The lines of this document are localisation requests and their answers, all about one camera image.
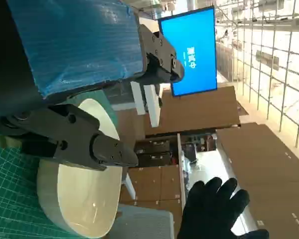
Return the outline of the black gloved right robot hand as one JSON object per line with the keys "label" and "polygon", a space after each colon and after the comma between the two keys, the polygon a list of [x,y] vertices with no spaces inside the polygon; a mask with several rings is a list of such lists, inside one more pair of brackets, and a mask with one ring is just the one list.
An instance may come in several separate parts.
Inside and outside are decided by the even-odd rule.
{"label": "black gloved right robot hand", "polygon": [[235,178],[225,183],[214,177],[207,183],[197,181],[188,192],[178,239],[268,239],[260,229],[235,235],[232,228],[250,202],[246,190],[237,188]]}

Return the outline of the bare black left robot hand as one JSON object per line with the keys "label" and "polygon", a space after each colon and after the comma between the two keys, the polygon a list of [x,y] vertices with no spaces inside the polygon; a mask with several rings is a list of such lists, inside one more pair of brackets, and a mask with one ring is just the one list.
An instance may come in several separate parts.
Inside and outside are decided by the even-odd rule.
{"label": "bare black left robot hand", "polygon": [[137,166],[129,146],[66,100],[183,77],[174,47],[119,0],[0,0],[0,135],[25,154],[97,171]]}

